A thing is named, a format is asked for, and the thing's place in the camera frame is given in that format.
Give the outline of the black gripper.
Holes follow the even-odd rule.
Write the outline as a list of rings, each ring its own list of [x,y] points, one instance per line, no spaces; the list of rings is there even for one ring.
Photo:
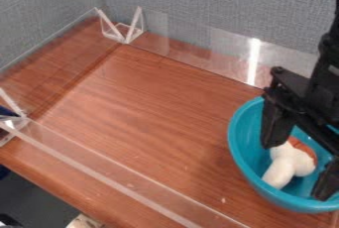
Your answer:
[[[339,156],[339,36],[322,37],[310,78],[282,66],[275,66],[270,74],[271,84],[262,95],[262,147],[281,146],[298,126]]]

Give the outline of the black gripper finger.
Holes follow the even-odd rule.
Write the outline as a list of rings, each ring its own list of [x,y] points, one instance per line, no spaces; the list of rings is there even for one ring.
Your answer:
[[[321,173],[315,182],[311,195],[318,200],[326,201],[339,191],[339,159],[334,159]]]

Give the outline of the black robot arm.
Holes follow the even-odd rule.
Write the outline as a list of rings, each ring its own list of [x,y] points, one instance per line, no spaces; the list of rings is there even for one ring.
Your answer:
[[[318,50],[310,77],[282,66],[271,68],[271,83],[262,94],[259,138],[265,149],[278,147],[298,126],[333,155],[311,191],[325,201],[339,192],[339,0]]]

